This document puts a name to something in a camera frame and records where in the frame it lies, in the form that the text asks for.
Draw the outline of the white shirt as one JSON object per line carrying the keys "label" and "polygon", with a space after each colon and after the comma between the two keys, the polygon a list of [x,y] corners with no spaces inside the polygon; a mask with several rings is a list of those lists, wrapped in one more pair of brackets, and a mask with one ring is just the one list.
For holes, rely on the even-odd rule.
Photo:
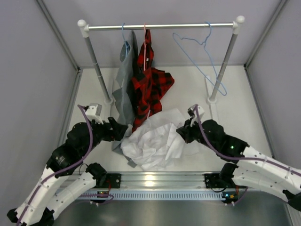
{"label": "white shirt", "polygon": [[164,170],[182,155],[185,142],[176,130],[184,121],[177,108],[150,116],[121,142],[123,154],[143,171]]}

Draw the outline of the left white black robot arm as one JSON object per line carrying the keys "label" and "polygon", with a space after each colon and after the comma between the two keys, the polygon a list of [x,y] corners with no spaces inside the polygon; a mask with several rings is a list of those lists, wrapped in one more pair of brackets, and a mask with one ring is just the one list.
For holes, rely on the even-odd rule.
{"label": "left white black robot arm", "polygon": [[107,171],[99,163],[91,163],[73,183],[57,192],[58,188],[83,163],[83,157],[102,141],[120,141],[128,129],[109,117],[108,122],[98,124],[80,122],[67,134],[65,143],[56,148],[46,163],[39,182],[16,209],[7,217],[20,226],[51,226],[59,215],[87,190],[103,187]]}

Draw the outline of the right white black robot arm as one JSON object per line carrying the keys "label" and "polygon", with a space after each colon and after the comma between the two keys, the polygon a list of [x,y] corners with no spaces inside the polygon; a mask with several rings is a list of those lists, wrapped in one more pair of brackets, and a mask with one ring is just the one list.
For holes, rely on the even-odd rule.
{"label": "right white black robot arm", "polygon": [[301,209],[301,171],[264,155],[247,142],[225,133],[214,120],[187,120],[177,133],[186,143],[197,141],[226,161],[219,174],[224,187],[232,184],[276,196],[295,210]]}

